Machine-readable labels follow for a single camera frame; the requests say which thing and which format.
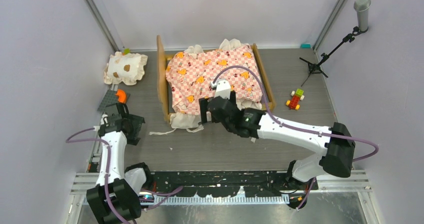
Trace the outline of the wooden pet bed frame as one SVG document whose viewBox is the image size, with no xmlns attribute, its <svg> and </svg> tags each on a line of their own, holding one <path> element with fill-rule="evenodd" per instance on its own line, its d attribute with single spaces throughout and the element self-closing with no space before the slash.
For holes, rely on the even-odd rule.
<svg viewBox="0 0 424 224">
<path fill-rule="evenodd" d="M 172 114 L 173 110 L 171 108 L 171 89 L 165 79 L 165 69 L 167 66 L 167 61 L 169 61 L 176 53 L 174 54 L 166 54 L 164 50 L 164 46 L 161 41 L 161 37 L 157 36 L 156 38 L 157 42 L 157 73 L 158 73 L 158 80 L 157 80 L 157 91 L 158 91 L 158 97 L 162 104 L 162 110 L 164 113 L 165 120 L 170 124 L 170 115 Z M 256 79 L 262 93 L 262 108 L 260 110 L 265 110 L 267 107 L 270 110 L 274 110 L 276 106 L 276 102 L 274 99 L 274 94 L 271 90 L 269 79 L 267 77 L 264 65 L 262 63 L 258 48 L 256 44 L 249 44 L 253 48 L 253 53 L 255 55 L 255 59 L 259 68 L 259 74 L 260 76 L 254 75 L 253 77 Z"/>
</svg>

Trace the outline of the pink checkered duck mattress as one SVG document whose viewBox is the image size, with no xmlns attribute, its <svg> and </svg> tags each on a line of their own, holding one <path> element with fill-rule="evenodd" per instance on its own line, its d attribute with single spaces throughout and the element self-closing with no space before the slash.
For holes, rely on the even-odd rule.
<svg viewBox="0 0 424 224">
<path fill-rule="evenodd" d="M 197 128 L 201 122 L 199 99 L 214 96 L 210 83 L 226 79 L 236 93 L 239 109 L 262 108 L 262 91 L 253 77 L 260 76 L 253 48 L 238 39 L 225 39 L 218 49 L 204 51 L 200 45 L 176 53 L 164 77 L 171 91 L 170 126 Z"/>
</svg>

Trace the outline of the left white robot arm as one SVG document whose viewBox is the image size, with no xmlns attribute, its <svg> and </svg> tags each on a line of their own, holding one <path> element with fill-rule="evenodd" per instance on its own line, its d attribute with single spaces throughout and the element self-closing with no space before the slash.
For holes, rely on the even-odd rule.
<svg viewBox="0 0 424 224">
<path fill-rule="evenodd" d="M 136 146 L 144 117 L 130 114 L 124 103 L 106 106 L 98 130 L 102 143 L 100 172 L 96 184 L 88 189 L 88 204 L 100 224 L 123 224 L 142 213 L 139 192 L 153 186 L 153 177 L 145 163 L 124 167 L 127 145 Z"/>
</svg>

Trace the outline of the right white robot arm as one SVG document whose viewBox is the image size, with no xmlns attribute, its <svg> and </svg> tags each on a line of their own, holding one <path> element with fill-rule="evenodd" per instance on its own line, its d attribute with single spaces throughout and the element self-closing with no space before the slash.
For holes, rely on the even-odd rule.
<svg viewBox="0 0 424 224">
<path fill-rule="evenodd" d="M 328 127 L 293 122 L 262 110 L 240 110 L 233 101 L 221 97 L 201 98 L 199 106 L 202 123 L 208 122 L 209 112 L 212 122 L 242 138 L 277 140 L 313 151 L 303 160 L 290 162 L 285 182 L 291 189 L 324 174 L 339 178 L 351 175 L 355 142 L 344 124 L 335 122 Z"/>
</svg>

